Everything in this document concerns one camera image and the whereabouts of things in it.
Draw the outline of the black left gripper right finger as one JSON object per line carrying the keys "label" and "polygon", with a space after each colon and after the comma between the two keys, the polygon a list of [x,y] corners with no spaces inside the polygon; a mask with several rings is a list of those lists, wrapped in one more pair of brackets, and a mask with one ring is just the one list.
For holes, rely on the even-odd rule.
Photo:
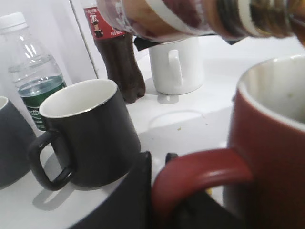
{"label": "black left gripper right finger", "polygon": [[171,229],[244,229],[241,219],[221,207],[205,189],[244,181],[244,165],[234,152],[168,153],[165,220]]}

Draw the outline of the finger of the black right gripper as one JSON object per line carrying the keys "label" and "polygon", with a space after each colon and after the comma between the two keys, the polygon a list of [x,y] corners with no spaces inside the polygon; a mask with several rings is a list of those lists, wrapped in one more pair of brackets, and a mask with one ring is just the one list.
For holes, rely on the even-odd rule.
{"label": "finger of the black right gripper", "polygon": [[[233,44],[241,41],[241,40],[229,41],[229,40],[225,40],[225,39],[223,39],[223,40],[229,45],[233,45]],[[152,42],[152,41],[145,40],[145,39],[142,39],[139,37],[136,37],[134,39],[133,43],[138,51],[142,51],[142,50],[151,48],[151,47],[159,45],[159,44],[165,44],[164,42],[163,43]]]}

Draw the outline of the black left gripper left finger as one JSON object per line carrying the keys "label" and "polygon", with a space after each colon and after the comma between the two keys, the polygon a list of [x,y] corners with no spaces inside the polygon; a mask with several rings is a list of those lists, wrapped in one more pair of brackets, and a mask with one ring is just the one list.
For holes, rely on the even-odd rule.
{"label": "black left gripper left finger", "polygon": [[138,154],[121,184],[93,212],[72,229],[150,229],[152,156]]}

